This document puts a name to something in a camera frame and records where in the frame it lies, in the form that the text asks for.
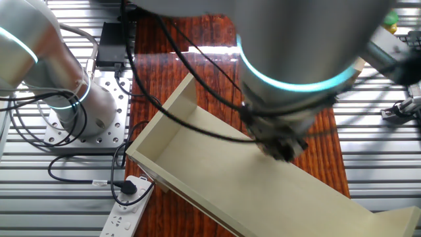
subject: glowing light ring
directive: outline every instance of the glowing light ring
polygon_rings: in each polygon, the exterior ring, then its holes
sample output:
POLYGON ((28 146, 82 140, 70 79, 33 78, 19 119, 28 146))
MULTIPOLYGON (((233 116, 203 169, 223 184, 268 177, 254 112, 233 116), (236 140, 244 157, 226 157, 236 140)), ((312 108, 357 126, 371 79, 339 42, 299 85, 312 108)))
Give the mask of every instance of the glowing light ring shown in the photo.
POLYGON ((256 75, 258 78, 260 78, 267 84, 270 84, 271 86, 291 92, 319 92, 322 90, 327 90, 338 86, 346 80, 350 79, 350 77, 352 77, 352 75, 354 75, 355 73, 355 69, 353 68, 353 65, 351 65, 349 68, 347 68, 337 76, 334 76, 333 78, 330 78, 323 82, 316 82, 311 84, 290 84, 280 82, 278 80, 267 77, 252 66, 252 64, 247 60, 247 58, 244 55, 243 48, 241 46, 241 38, 239 35, 237 35, 237 46, 239 47, 239 54, 241 55, 243 62, 254 75, 256 75))

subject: wooden table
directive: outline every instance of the wooden table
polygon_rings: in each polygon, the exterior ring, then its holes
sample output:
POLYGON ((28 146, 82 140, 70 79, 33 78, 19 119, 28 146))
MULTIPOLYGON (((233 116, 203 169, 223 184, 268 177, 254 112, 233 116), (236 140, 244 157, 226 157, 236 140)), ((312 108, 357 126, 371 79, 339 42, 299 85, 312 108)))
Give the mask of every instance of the wooden table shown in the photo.
MULTIPOLYGON (((237 61, 239 55, 221 53, 224 52, 222 47, 236 45, 235 29, 229 19, 222 16, 181 18, 176 20, 176 24, 198 46, 210 46, 207 51, 212 50, 214 53, 208 53, 208 56, 214 59, 238 83, 237 61)), ((176 33, 175 29, 171 28, 171 33, 181 50, 189 52, 185 53, 185 56, 207 84, 229 101, 239 104, 242 101, 241 93, 230 84, 222 73, 196 53, 188 42, 176 33)), ((149 89, 149 93, 165 102, 188 71, 173 53, 170 44, 152 18, 144 18, 138 22, 135 51, 136 66, 140 78, 149 89)), ((133 92, 140 93, 139 88, 134 86, 133 92)), ((245 127, 238 114, 221 105, 199 85, 197 85, 197 97, 199 106, 234 128, 245 132, 245 127)), ((130 125, 133 126, 142 120, 149 120, 156 112, 157 110, 144 99, 132 99, 130 125)), ((331 130, 334 127, 333 110, 326 109, 317 116, 310 132, 331 130)), ((307 142, 309 148, 296 159, 295 164, 349 197, 337 133, 308 139, 307 142)), ((140 174, 139 167, 134 162, 128 161, 126 175, 140 174)), ((166 194, 156 187, 143 214, 136 236, 233 235, 180 196, 171 191, 166 194)))

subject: yellow object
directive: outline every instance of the yellow object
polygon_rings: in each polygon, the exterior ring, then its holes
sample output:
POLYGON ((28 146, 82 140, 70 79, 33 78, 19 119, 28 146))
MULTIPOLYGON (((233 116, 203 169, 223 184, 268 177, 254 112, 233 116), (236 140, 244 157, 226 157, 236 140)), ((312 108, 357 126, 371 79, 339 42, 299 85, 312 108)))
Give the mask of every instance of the yellow object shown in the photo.
POLYGON ((397 31, 397 24, 396 23, 392 25, 383 24, 383 28, 385 28, 388 32, 394 34, 397 31))

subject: mounting plate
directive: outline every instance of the mounting plate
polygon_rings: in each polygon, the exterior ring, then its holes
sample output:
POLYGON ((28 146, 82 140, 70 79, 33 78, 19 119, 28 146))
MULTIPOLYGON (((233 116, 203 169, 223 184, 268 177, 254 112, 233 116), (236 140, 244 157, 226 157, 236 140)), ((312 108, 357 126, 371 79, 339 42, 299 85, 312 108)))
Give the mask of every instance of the mounting plate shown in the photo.
MULTIPOLYGON (((103 132, 96 136, 88 138, 80 138, 71 144, 63 146, 63 148, 84 148, 84 149, 97 149, 97 148, 109 148, 114 149, 122 144, 125 138, 127 110, 129 103, 129 95, 126 95, 118 87, 117 82, 114 78, 94 78, 94 82, 105 89, 109 90, 114 97, 117 104, 117 114, 111 125, 103 132)), ((130 91, 130 82, 126 78, 121 78, 120 83, 123 88, 130 91)), ((57 125, 57 128, 62 128, 59 119, 57 118, 54 110, 50 111, 49 122, 53 125, 57 125)), ((60 131, 47 126, 45 131, 45 141, 49 140, 61 141, 67 136, 68 132, 60 131)))

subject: metal grating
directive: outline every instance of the metal grating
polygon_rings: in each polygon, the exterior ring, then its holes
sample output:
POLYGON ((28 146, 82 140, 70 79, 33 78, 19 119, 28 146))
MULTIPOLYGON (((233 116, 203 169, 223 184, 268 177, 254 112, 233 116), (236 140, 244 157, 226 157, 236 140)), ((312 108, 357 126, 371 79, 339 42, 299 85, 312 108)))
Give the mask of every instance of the metal grating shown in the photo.
MULTIPOLYGON (((118 2, 48 0, 48 5, 59 22, 77 26, 99 41, 103 22, 114 22, 118 15, 118 2)), ((420 6, 421 0, 398 3, 401 21, 397 34, 407 34, 421 25, 420 6)), ((73 33, 62 33, 70 50, 85 65, 91 44, 73 33)), ((361 76, 375 72, 366 65, 361 76)), ((97 71, 95 75, 113 78, 112 72, 97 71)), ((125 72, 123 77, 131 80, 132 73, 125 72)), ((351 197, 371 211, 421 207, 421 135, 417 125, 409 122, 388 128, 380 117, 380 109, 406 97, 405 90, 392 86, 369 115, 344 125, 365 112, 388 84, 389 80, 379 76, 342 95, 334 107, 351 197)), ((43 112, 49 112, 45 105, 43 112)), ((22 115, 31 131, 42 138, 46 126, 36 107, 26 106, 22 115)), ((46 167, 53 158, 25 143, 13 128, 9 130, 0 162, 0 236, 99 236, 114 203, 109 188, 51 180, 46 167)), ((66 170, 55 172, 68 178, 109 179, 110 157, 87 157, 85 161, 69 162, 66 170)), ((418 228, 415 236, 421 237, 421 222, 418 228)))

